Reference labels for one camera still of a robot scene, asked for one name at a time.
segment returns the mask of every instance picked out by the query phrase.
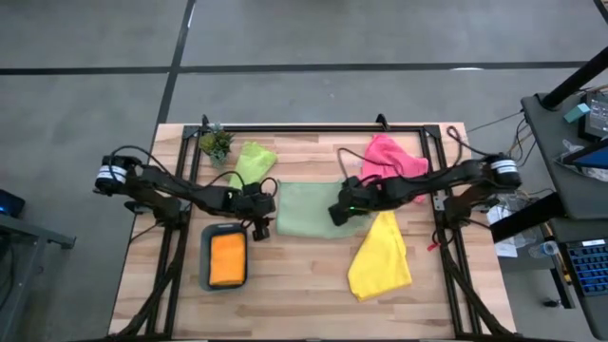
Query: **small succulent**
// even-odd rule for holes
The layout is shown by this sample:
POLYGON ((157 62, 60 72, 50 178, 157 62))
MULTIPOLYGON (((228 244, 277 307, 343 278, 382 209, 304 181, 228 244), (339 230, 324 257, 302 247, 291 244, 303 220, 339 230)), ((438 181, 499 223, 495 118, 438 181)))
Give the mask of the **small succulent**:
POLYGON ((209 156, 214 167, 221 168, 228 160, 234 136, 224 131, 219 123, 214 123, 209 126, 209 132, 200 137, 200 149, 209 156))
POLYGON ((223 151, 215 150, 211 152, 209 159, 213 167, 221 168, 226 163, 228 156, 223 151))

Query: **gray floor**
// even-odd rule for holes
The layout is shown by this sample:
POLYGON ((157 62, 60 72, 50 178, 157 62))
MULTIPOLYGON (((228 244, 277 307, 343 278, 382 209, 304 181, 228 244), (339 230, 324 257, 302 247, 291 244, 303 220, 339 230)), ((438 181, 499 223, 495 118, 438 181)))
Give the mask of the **gray floor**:
MULTIPOLYGON (((0 67, 168 66, 185 3, 0 0, 0 67)), ((183 65, 577 61, 608 43, 591 0, 199 0, 190 26, 183 65)), ((368 122, 382 112, 472 127, 516 112, 522 96, 572 71, 181 75, 167 121, 368 122)), ((49 249, 19 340, 106 333, 133 218, 124 199, 91 189, 103 154, 149 146, 166 79, 0 76, 0 188, 28 200, 26 220, 78 236, 70 252, 49 249)), ((518 121, 469 138, 505 150, 518 121)), ((530 191, 551 184, 538 150, 522 175, 530 191)), ((540 305, 555 296, 548 272, 504 279, 520 333, 594 340, 580 310, 540 305)))

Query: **green cloth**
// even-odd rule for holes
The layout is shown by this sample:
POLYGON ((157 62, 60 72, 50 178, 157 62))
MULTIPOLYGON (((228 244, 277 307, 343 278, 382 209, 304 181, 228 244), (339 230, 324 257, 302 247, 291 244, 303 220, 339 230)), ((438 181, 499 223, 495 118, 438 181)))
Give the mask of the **green cloth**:
MULTIPOLYGON (((243 177, 245 184, 261 181, 262 177, 276 162, 276 153, 260 146, 257 142, 245 142, 240 149, 235 171, 243 177)), ((232 175, 230 186, 240 189, 242 184, 237 175, 232 175)))
POLYGON ((349 218, 336 227, 328 208, 338 201, 342 184, 284 182, 278 186, 276 231, 306 238, 347 238, 369 230, 372 215, 349 218))

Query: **pink cloth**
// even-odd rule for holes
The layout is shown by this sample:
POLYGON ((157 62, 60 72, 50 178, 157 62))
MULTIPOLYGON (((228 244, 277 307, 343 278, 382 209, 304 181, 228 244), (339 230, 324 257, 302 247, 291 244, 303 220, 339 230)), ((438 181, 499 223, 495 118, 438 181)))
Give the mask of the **pink cloth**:
MULTIPOLYGON (((410 156, 397 142, 386 134, 373 136, 368 148, 365 150, 365 158, 374 162, 395 165, 395 167, 376 165, 372 162, 363 161, 361 175, 359 176, 360 180, 371 175, 379 175, 382 178, 397 176, 395 168, 404 177, 421 176, 428 171, 428 160, 426 158, 414 158, 410 156)), ((414 201, 421 203, 424 200, 425 196, 421 195, 416 197, 414 201)))

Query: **orange sponge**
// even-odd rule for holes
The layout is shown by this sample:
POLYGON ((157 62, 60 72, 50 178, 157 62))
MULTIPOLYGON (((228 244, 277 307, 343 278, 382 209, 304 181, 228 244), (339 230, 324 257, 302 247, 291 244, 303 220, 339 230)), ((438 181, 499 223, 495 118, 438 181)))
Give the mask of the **orange sponge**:
POLYGON ((211 237, 210 285, 240 285, 245 281, 245 243, 242 233, 211 237))

